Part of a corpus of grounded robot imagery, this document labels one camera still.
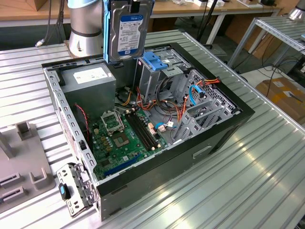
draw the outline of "hard drive label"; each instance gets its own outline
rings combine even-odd
[[[139,27],[142,23],[143,15],[126,15],[121,17],[118,42],[119,55],[128,55],[136,52],[141,36]]]

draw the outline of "power supply label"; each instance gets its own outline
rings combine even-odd
[[[103,70],[103,68],[93,68],[81,72],[76,72],[73,74],[76,82],[78,84],[90,82],[93,80],[99,80],[102,78],[107,77],[106,72]]]
[[[143,15],[126,15],[120,20],[118,42],[119,55],[128,55],[137,51],[141,33],[139,27],[143,23]]]

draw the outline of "slotted aluminum surface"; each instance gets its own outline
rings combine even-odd
[[[295,22],[287,17],[265,17],[258,18],[255,23],[292,48],[305,53],[305,41],[301,39],[301,35],[305,34],[305,22]]]
[[[255,110],[221,150],[103,223],[94,208],[71,219],[58,188],[0,214],[4,228],[293,228],[305,214],[305,131],[189,35],[148,34],[146,45],[178,42]],[[73,158],[40,64],[69,59],[63,45],[0,52],[0,130],[37,125],[55,172]]]

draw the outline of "red cable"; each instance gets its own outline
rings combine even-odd
[[[87,140],[88,140],[88,143],[89,143],[89,126],[88,126],[87,115],[86,115],[86,113],[84,112],[84,110],[80,106],[78,106],[77,104],[74,104],[74,106],[79,108],[81,110],[82,114],[84,115],[84,118],[85,118],[85,121],[86,121],[86,128],[87,128]]]

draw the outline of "cardboard box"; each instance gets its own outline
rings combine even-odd
[[[0,6],[38,11],[46,2],[47,0],[0,0]]]
[[[259,3],[258,0],[240,0],[240,1],[247,5],[256,5]]]
[[[256,89],[266,96],[270,80],[262,81]],[[299,124],[305,123],[305,93],[282,77],[273,79],[268,99]]]

